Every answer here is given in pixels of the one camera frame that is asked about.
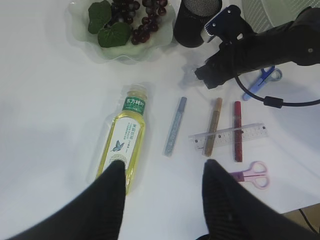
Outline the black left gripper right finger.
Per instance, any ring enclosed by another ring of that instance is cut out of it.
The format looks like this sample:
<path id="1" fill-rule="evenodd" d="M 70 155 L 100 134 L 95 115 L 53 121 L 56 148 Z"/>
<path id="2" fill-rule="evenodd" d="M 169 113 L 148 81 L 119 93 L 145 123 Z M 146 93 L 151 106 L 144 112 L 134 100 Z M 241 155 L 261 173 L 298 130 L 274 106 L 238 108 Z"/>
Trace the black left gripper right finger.
<path id="1" fill-rule="evenodd" d="M 202 203 L 208 234 L 203 240 L 318 240 L 242 187 L 216 160 L 202 175 Z"/>

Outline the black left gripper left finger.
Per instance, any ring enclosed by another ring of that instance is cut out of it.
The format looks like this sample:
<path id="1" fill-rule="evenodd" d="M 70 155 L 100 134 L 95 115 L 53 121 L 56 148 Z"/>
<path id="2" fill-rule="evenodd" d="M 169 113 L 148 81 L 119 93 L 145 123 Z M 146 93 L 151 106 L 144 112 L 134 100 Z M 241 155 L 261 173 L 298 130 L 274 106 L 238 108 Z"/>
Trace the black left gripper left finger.
<path id="1" fill-rule="evenodd" d="M 125 164 L 113 161 L 79 196 L 14 240 L 116 240 L 126 198 Z"/>

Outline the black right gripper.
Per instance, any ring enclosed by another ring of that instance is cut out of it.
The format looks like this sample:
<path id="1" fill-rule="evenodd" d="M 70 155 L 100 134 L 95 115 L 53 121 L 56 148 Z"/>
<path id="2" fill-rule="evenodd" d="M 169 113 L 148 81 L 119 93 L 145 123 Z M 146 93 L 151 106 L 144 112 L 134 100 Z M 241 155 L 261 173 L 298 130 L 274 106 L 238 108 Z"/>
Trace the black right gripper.
<path id="1" fill-rule="evenodd" d="M 201 31 L 205 43 L 219 38 L 219 50 L 204 65 L 194 71 L 198 80 L 208 89 L 223 85 L 226 81 L 244 73 L 269 68 L 273 62 L 263 63 L 265 53 L 254 49 L 257 34 L 241 17 L 241 10 L 232 4 L 211 18 Z"/>

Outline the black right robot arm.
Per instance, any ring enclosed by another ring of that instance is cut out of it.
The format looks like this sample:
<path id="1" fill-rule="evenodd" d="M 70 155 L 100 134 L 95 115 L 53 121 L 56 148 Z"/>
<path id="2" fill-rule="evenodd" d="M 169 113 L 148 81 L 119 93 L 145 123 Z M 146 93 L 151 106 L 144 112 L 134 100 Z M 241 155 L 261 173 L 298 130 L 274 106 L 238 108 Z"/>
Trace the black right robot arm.
<path id="1" fill-rule="evenodd" d="M 320 9 L 305 8 L 295 20 L 261 33 L 230 5 L 213 17 L 204 32 L 221 39 L 219 51 L 195 70 L 208 89 L 223 85 L 241 74 L 294 62 L 312 66 L 320 62 Z"/>

